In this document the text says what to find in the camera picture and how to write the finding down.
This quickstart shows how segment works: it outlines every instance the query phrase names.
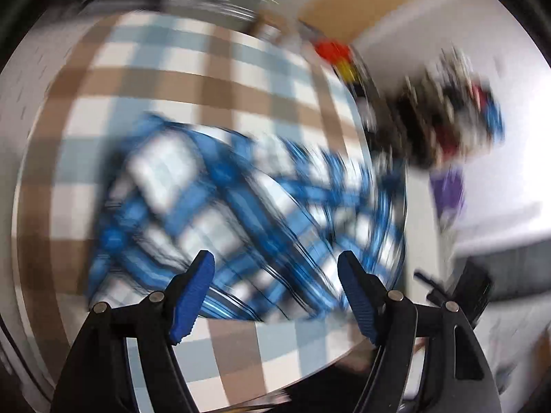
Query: blue and white plaid fabric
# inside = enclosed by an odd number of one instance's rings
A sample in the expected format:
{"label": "blue and white plaid fabric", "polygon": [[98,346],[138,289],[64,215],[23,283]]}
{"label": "blue and white plaid fabric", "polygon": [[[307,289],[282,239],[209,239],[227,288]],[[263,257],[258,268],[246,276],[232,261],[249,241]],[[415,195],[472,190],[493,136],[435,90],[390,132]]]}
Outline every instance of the blue and white plaid fabric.
{"label": "blue and white plaid fabric", "polygon": [[108,275],[162,290],[200,250],[216,274],[201,315],[274,321],[348,303],[336,259],[352,250],[392,287],[404,261],[404,180],[275,136],[149,114],[121,146],[97,221],[90,305],[123,305]]}

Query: table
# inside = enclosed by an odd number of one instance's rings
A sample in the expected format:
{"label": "table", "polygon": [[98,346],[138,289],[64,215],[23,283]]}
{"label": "table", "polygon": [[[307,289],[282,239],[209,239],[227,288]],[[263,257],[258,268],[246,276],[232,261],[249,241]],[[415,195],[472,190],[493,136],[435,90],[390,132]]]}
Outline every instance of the table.
{"label": "table", "polygon": [[[249,135],[273,131],[368,160],[354,103],[329,70],[197,20],[138,12],[100,21],[50,86],[14,203],[20,312],[53,382],[87,315],[102,163],[145,110]],[[353,318],[338,314],[275,325],[198,319],[175,353],[206,411],[296,382],[362,339]],[[137,399],[148,411],[138,359],[130,341]]]}

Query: blue plaid shirt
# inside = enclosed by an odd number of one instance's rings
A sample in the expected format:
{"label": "blue plaid shirt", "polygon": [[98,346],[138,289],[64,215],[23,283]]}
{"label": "blue plaid shirt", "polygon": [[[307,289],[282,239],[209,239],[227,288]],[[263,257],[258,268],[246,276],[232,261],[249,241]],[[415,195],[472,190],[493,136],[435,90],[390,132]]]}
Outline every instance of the blue plaid shirt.
{"label": "blue plaid shirt", "polygon": [[149,114],[122,144],[97,221],[90,305],[124,304],[109,285],[162,290],[200,250],[216,273],[201,315],[275,320],[347,309],[336,259],[351,250],[392,287],[404,259],[398,172],[274,136],[184,125]]}

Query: checkered tablecloth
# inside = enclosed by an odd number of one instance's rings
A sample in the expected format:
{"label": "checkered tablecloth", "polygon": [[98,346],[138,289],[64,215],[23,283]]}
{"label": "checkered tablecloth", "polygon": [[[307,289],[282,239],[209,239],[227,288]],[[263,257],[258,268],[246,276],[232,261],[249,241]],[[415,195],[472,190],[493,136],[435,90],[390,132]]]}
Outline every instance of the checkered tablecloth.
{"label": "checkered tablecloth", "polygon": [[[15,197],[21,316],[53,382],[87,315],[83,293],[106,161],[146,111],[250,136],[275,133],[370,165],[354,101],[331,70],[197,20],[133,12],[99,22],[50,86]],[[361,340],[342,314],[269,325],[198,319],[175,352],[205,411],[296,382]],[[131,340],[129,355],[138,402],[150,411]]]}

